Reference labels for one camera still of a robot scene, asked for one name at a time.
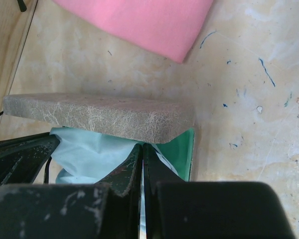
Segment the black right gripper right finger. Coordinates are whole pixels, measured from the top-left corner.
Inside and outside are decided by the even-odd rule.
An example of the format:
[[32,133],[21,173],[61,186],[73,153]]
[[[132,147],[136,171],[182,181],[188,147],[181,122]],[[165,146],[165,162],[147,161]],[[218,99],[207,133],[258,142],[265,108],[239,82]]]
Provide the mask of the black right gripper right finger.
[[143,146],[149,239],[292,239],[273,189],[261,182],[186,182]]

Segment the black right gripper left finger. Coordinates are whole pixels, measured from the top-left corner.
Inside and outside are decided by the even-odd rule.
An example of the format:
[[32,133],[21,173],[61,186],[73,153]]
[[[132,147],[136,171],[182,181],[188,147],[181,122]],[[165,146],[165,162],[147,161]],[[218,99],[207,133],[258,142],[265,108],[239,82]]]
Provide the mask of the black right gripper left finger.
[[0,186],[0,239],[137,239],[142,146],[95,184]]

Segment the large light blue cloth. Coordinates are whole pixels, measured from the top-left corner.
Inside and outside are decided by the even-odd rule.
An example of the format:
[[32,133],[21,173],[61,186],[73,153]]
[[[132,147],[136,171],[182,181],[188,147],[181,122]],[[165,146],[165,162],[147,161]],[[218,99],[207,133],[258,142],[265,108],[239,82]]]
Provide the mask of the large light blue cloth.
[[92,184],[123,163],[138,141],[70,127],[50,131],[60,141],[52,159],[62,167],[58,184]]

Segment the grey glasses case green lining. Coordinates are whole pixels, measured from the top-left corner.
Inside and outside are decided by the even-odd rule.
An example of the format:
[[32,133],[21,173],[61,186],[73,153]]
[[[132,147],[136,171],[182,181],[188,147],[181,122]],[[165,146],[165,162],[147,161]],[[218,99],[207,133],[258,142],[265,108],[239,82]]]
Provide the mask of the grey glasses case green lining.
[[121,138],[165,144],[162,151],[190,179],[195,113],[181,102],[76,93],[8,95],[3,113]]

